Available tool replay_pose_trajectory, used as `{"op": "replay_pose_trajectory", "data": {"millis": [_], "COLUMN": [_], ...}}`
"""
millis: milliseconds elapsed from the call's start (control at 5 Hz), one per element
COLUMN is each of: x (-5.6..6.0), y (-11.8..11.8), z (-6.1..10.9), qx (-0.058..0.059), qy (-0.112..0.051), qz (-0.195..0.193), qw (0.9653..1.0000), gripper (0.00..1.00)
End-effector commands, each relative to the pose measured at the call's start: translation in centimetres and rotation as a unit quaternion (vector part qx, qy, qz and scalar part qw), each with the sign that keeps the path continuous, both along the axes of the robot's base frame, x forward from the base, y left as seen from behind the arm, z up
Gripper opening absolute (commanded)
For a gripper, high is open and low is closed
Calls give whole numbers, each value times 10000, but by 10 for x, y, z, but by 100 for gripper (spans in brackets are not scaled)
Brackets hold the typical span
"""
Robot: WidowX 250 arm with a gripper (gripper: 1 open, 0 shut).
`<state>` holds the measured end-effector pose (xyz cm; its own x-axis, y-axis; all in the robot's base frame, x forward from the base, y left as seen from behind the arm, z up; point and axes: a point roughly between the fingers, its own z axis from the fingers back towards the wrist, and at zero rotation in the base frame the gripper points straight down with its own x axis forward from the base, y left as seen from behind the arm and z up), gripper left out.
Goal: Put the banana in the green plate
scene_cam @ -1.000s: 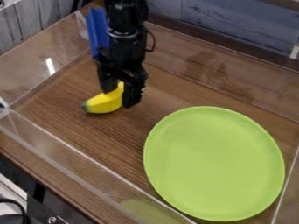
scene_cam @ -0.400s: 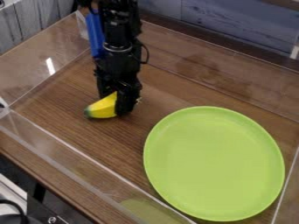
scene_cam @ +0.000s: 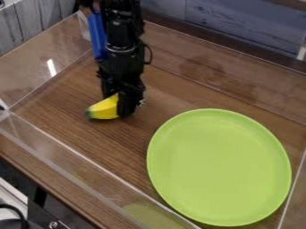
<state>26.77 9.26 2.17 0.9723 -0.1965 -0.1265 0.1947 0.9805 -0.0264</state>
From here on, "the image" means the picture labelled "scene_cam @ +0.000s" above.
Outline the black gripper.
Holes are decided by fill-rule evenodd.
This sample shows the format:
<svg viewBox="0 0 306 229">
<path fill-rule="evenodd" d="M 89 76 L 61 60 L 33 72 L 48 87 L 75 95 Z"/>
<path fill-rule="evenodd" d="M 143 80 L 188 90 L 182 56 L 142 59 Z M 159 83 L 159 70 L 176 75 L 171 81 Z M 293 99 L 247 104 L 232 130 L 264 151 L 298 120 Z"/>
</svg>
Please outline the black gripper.
<svg viewBox="0 0 306 229">
<path fill-rule="evenodd" d="M 96 63 L 103 98 L 119 93 L 117 115 L 127 117 L 133 114 L 143 100 L 144 44 L 131 50 L 107 49 L 105 56 L 96 59 Z"/>
</svg>

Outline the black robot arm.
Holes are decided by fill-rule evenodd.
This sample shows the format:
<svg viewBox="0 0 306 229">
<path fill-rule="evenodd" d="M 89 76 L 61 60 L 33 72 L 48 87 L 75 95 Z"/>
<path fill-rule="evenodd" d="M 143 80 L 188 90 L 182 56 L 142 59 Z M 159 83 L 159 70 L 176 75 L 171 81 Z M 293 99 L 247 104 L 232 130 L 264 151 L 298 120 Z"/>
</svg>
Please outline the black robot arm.
<svg viewBox="0 0 306 229">
<path fill-rule="evenodd" d="M 140 0 L 79 0 L 89 10 L 89 38 L 103 100 L 85 109 L 89 119 L 111 120 L 133 114 L 144 102 L 144 65 L 154 52 L 142 40 Z"/>
</svg>

